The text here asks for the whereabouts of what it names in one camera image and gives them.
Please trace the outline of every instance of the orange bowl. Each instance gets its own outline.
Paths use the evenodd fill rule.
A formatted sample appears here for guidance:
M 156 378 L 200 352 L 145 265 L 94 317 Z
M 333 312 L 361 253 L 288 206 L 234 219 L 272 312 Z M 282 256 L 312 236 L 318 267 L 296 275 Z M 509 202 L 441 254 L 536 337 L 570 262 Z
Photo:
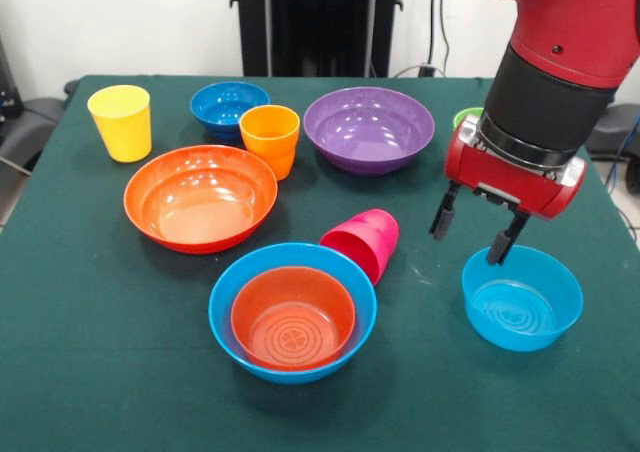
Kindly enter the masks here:
M 124 210 L 165 247 L 209 254 L 249 237 L 277 195 L 276 177 L 262 159 L 224 145 L 196 145 L 142 166 L 124 191 Z
M 333 362 L 355 323 L 347 289 L 311 267 L 263 272 L 238 292 L 231 306 L 236 340 L 252 363 L 271 370 L 308 370 Z

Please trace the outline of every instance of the yellow cup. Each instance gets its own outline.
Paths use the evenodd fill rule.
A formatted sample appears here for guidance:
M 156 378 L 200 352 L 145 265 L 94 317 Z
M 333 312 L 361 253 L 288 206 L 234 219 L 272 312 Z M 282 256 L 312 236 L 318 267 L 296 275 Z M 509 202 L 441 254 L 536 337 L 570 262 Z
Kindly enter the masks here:
M 242 140 L 249 152 L 263 159 L 278 180 L 291 171 L 300 135 L 300 117 L 282 105 L 261 105 L 240 117 Z
M 87 108 L 113 160 L 136 162 L 151 152 L 149 101 L 135 85 L 113 85 L 89 97 Z

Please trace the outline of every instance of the light blue bowl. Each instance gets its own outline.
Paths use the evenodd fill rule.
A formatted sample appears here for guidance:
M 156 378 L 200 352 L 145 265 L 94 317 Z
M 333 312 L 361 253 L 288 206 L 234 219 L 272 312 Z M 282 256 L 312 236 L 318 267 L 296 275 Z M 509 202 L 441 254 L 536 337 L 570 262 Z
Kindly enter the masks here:
M 231 306 L 236 295 L 253 277 L 275 267 L 307 266 L 336 278 L 349 291 L 356 308 L 356 325 L 336 361 L 316 369 L 281 372 L 249 362 L 231 330 Z M 258 377 L 279 384 L 306 384 L 342 367 L 362 347 L 376 321 L 378 302 L 371 281 L 351 259 L 327 247 L 290 242 L 255 250 L 236 260 L 220 276 L 209 300 L 209 322 L 220 346 L 233 360 Z
M 240 117 L 247 110 L 271 103 L 269 94 L 246 82 L 208 85 L 191 98 L 191 113 L 207 133 L 222 142 L 241 142 Z
M 489 265 L 482 249 L 462 271 L 467 317 L 489 342 L 530 352 L 551 345 L 582 313 L 582 289 L 561 262 L 516 245 L 504 264 Z

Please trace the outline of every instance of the table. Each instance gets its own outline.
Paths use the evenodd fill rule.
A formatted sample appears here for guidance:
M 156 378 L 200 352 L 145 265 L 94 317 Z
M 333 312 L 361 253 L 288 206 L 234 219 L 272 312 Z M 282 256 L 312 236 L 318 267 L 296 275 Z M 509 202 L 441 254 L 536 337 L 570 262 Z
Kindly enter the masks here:
M 333 89 L 375 84 L 432 111 L 436 136 L 410 166 L 346 175 L 302 136 L 277 205 L 247 242 L 186 256 L 125 218 L 141 165 L 112 162 L 85 104 L 117 83 L 152 97 L 153 152 L 207 141 L 189 112 L 206 77 L 86 77 L 0 235 L 0 444 L 3 450 L 630 451 L 640 449 L 640 256 L 593 167 L 557 220 L 519 243 L 562 260 L 584 289 L 582 318 L 551 348 L 498 349 L 467 323 L 460 271 L 510 214 L 469 191 L 444 242 L 427 235 L 446 187 L 453 114 L 489 80 L 255 79 L 301 115 Z M 207 303 L 220 273 L 263 245 L 316 242 L 370 207 L 401 227 L 377 287 L 363 349 L 327 379 L 263 382 L 225 355 Z

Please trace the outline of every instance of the dark blue bowl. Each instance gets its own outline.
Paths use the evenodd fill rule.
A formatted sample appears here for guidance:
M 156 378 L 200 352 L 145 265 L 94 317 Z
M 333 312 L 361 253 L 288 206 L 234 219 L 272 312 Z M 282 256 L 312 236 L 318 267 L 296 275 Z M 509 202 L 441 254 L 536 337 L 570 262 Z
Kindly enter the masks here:
M 246 82 L 220 82 L 206 86 L 191 98 L 191 113 L 207 133 L 223 142 L 240 142 L 240 117 L 247 110 L 271 103 L 269 94 Z

